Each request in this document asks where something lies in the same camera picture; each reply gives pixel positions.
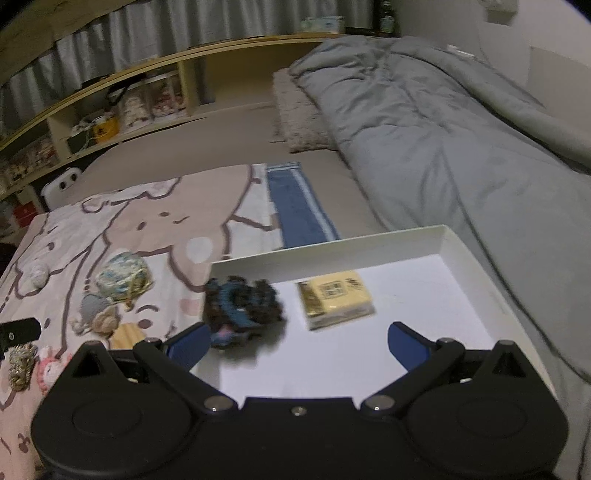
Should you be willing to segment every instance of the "qr code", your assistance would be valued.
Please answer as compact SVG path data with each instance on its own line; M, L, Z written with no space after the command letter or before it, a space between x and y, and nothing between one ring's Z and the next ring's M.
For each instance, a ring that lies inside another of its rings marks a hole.
M335 299L336 297L342 297L343 295L347 295L347 291L345 290L345 286L341 281L334 281L330 283L323 283L320 285L320 291L322 292L322 296L329 300Z

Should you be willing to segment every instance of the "yellow package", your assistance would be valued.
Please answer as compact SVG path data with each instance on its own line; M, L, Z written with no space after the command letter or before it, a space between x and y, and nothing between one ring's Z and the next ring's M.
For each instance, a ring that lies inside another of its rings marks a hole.
M308 330L326 327L374 312L371 295L357 272L321 275L299 282Z

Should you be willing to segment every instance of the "white curtain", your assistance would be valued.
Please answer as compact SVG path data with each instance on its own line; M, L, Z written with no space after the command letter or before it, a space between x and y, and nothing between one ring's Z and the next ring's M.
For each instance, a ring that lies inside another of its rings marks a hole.
M297 31L305 17L369 27L371 0L138 0L58 40L0 89L0 126L15 130L82 82L199 44Z

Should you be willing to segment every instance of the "black clip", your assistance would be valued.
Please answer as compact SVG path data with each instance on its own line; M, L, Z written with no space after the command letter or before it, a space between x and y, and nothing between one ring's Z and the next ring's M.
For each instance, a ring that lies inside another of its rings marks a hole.
M40 336L41 324L33 317L0 323L0 361L4 360L4 353L10 347L34 342Z

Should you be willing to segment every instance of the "screw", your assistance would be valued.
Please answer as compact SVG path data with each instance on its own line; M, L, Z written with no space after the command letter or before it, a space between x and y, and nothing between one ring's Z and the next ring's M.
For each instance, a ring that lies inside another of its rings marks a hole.
M302 417L302 416L306 415L306 413L308 413L308 410L306 409L306 407L293 407L291 409L291 412L296 417Z
M391 409L396 402L387 395L374 395L365 401L365 405L373 411L382 411Z
M225 411L229 410L234 406L234 402L231 398L224 397L222 395L215 395L209 397L203 402L205 408L211 411Z

